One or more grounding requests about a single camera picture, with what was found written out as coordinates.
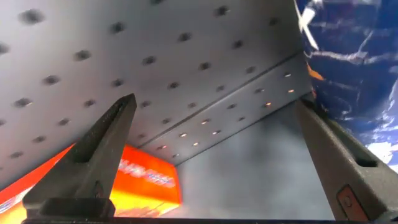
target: metal ceiling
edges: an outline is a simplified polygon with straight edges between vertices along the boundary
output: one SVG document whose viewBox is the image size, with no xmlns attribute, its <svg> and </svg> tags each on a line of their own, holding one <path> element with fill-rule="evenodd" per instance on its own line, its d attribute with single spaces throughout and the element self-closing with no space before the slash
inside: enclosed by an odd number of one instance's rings
<svg viewBox="0 0 398 224">
<path fill-rule="evenodd" d="M 0 189 L 131 92 L 128 143 L 186 161 L 308 93 L 300 52 L 290 0 L 2 0 Z"/>
</svg>

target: hole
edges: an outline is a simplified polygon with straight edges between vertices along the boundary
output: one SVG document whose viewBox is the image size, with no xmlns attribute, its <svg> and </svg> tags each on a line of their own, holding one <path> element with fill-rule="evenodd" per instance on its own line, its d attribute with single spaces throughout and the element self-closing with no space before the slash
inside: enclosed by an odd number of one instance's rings
<svg viewBox="0 0 398 224">
<path fill-rule="evenodd" d="M 36 137 L 35 139 L 33 139 L 32 142 L 40 143 L 40 142 L 43 142 L 45 139 L 46 139 L 45 136 L 39 136 L 39 137 Z"/>
<path fill-rule="evenodd" d="M 5 54 L 9 51 L 9 48 L 5 44 L 0 43 L 0 55 Z"/>
<path fill-rule="evenodd" d="M 21 152 L 21 151 L 19 151 L 19 152 L 14 152 L 14 153 L 12 153 L 9 157 L 11 158 L 11 159 L 17 159 L 18 157 L 21 157 L 21 155 L 23 155 L 24 153 L 23 152 Z"/>
<path fill-rule="evenodd" d="M 196 107 L 196 106 L 197 106 L 196 103 L 190 103 L 190 104 L 188 104 L 188 108 L 190 108 L 190 109 L 192 109 L 192 108 L 194 108 L 194 107 Z"/>
<path fill-rule="evenodd" d="M 31 105 L 31 104 L 32 104 L 32 100 L 30 100 L 28 98 L 21 98 L 21 99 L 15 101 L 14 106 L 17 108 L 23 108 L 23 107 Z"/>
<path fill-rule="evenodd" d="M 162 2 L 164 2 L 164 0 L 150 0 L 150 3 L 153 5 L 160 4 Z"/>
<path fill-rule="evenodd" d="M 21 13 L 21 21 L 27 25 L 34 25 L 43 20 L 44 16 L 36 9 L 29 9 L 28 11 Z"/>
<path fill-rule="evenodd" d="M 241 48 L 242 46 L 243 46 L 243 41 L 242 40 L 237 40 L 232 45 L 232 48 L 233 49 L 238 49 L 238 48 Z"/>
<path fill-rule="evenodd" d="M 264 91 L 265 91 L 265 89 L 259 88 L 259 89 L 255 90 L 254 93 L 258 94 L 258 93 L 262 93 Z"/>
<path fill-rule="evenodd" d="M 89 108 L 89 107 L 93 106 L 94 104 L 95 104 L 95 100 L 87 100 L 84 103 L 84 106 L 85 106 L 85 108 Z"/>
<path fill-rule="evenodd" d="M 143 139 L 143 138 L 145 138 L 145 137 L 146 137 L 146 134 L 144 134 L 144 133 L 138 135 L 138 138 L 139 138 L 139 139 Z"/>
<path fill-rule="evenodd" d="M 199 70 L 206 70 L 206 69 L 209 69 L 210 66 L 211 66 L 210 63 L 208 63 L 208 62 L 201 63 L 201 64 L 199 65 Z"/>
<path fill-rule="evenodd" d="M 159 146 L 156 150 L 162 150 L 162 149 L 165 149 L 165 148 L 167 148 L 167 146 Z"/>
<path fill-rule="evenodd" d="M 274 26 L 274 25 L 276 25 L 278 22 L 279 22 L 279 19 L 276 18 L 276 17 L 272 17 L 272 18 L 269 19 L 269 25 L 270 25 L 270 26 Z"/>
<path fill-rule="evenodd" d="M 164 119 L 163 121 L 162 121 L 162 124 L 168 124 L 168 123 L 170 123 L 171 122 L 171 118 L 166 118 L 166 119 Z"/>
<path fill-rule="evenodd" d="M 225 86 L 219 86 L 219 87 L 217 87 L 216 92 L 221 92 L 224 89 L 225 89 Z"/>
<path fill-rule="evenodd" d="M 151 104 L 152 104 L 151 101 L 146 100 L 146 101 L 144 101 L 144 102 L 141 103 L 141 108 L 148 107 L 148 106 L 150 106 Z"/>
<path fill-rule="evenodd" d="M 122 22 L 117 22 L 115 24 L 112 24 L 111 26 L 111 33 L 112 34 L 118 34 L 122 31 L 124 31 L 125 25 Z"/>
<path fill-rule="evenodd" d="M 82 60 L 86 60 L 91 57 L 91 54 L 88 50 L 81 50 L 75 53 L 75 60 L 80 62 Z"/>
<path fill-rule="evenodd" d="M 256 68 L 254 66 L 251 66 L 251 67 L 246 69 L 246 73 L 247 74 L 253 73 L 254 71 L 256 71 Z"/>
<path fill-rule="evenodd" d="M 121 85 L 123 85 L 124 81 L 120 78 L 118 78 L 117 80 L 113 80 L 112 81 L 112 86 L 113 87 L 119 87 Z"/>
<path fill-rule="evenodd" d="M 227 109 L 233 109 L 233 108 L 235 108 L 236 107 L 236 103 L 234 103 L 234 104 L 232 104 L 232 105 L 229 105 L 228 107 L 227 107 Z"/>
<path fill-rule="evenodd" d="M 48 76 L 48 77 L 43 79 L 43 83 L 45 85 L 54 85 L 54 84 L 56 84 L 59 81 L 60 81 L 59 77 L 57 77 L 55 75 L 50 75 L 50 76 Z"/>
<path fill-rule="evenodd" d="M 185 42 L 187 40 L 190 40 L 192 38 L 192 34 L 191 33 L 182 33 L 180 34 L 180 37 L 178 37 L 178 41 L 179 42 Z"/>
<path fill-rule="evenodd" d="M 69 122 L 70 122 L 70 119 L 69 119 L 69 118 L 63 118 L 62 120 L 60 120 L 60 121 L 58 122 L 58 125 L 59 125 L 59 126 L 65 126 L 65 125 L 67 125 Z"/>
<path fill-rule="evenodd" d="M 173 83 L 171 83 L 171 84 L 169 85 L 168 89 L 169 89 L 169 90 L 172 90 L 172 89 L 175 89 L 175 88 L 177 88 L 177 87 L 179 87 L 179 86 L 180 86 L 180 84 L 179 84 L 178 82 L 173 82 Z"/>
<path fill-rule="evenodd" d="M 227 6 L 221 6 L 216 9 L 215 14 L 216 14 L 216 17 L 220 17 L 220 16 L 225 16 L 228 12 L 229 12 L 229 9 Z"/>
<path fill-rule="evenodd" d="M 201 123 L 202 124 L 207 124 L 207 123 L 209 123 L 211 120 L 210 119 L 206 119 L 206 120 L 203 120 Z"/>
<path fill-rule="evenodd" d="M 156 62 L 156 58 L 154 56 L 149 56 L 149 57 L 143 59 L 142 64 L 143 65 L 151 65 L 155 62 Z"/>
</svg>

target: blue marbled surface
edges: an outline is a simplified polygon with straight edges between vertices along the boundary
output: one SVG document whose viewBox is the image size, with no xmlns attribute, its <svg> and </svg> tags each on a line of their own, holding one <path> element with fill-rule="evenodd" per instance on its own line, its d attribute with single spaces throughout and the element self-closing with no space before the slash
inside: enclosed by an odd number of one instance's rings
<svg viewBox="0 0 398 224">
<path fill-rule="evenodd" d="M 398 1 L 295 6 L 318 106 L 398 172 Z"/>
</svg>

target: orange sign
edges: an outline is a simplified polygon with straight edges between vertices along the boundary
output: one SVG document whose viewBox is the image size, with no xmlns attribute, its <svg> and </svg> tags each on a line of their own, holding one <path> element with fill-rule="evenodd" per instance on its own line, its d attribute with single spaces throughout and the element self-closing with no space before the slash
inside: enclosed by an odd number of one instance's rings
<svg viewBox="0 0 398 224">
<path fill-rule="evenodd" d="M 0 223 L 26 218 L 22 198 L 69 149 L 0 191 Z M 157 217 L 181 204 L 177 171 L 172 164 L 125 146 L 110 199 L 117 217 Z"/>
</svg>

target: gray metal surface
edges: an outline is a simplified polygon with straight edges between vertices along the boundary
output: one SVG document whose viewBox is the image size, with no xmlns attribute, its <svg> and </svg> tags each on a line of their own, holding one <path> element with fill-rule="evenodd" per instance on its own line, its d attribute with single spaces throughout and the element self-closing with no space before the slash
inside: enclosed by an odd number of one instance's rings
<svg viewBox="0 0 398 224">
<path fill-rule="evenodd" d="M 179 164 L 306 94 L 309 83 L 303 71 L 305 64 L 298 55 L 141 148 Z"/>
<path fill-rule="evenodd" d="M 164 217 L 334 220 L 293 105 L 177 168 L 183 205 Z"/>
<path fill-rule="evenodd" d="M 128 143 L 178 164 L 309 91 L 299 57 L 259 76 L 300 49 L 292 1 L 2 0 L 0 189 L 132 92 Z"/>
</svg>

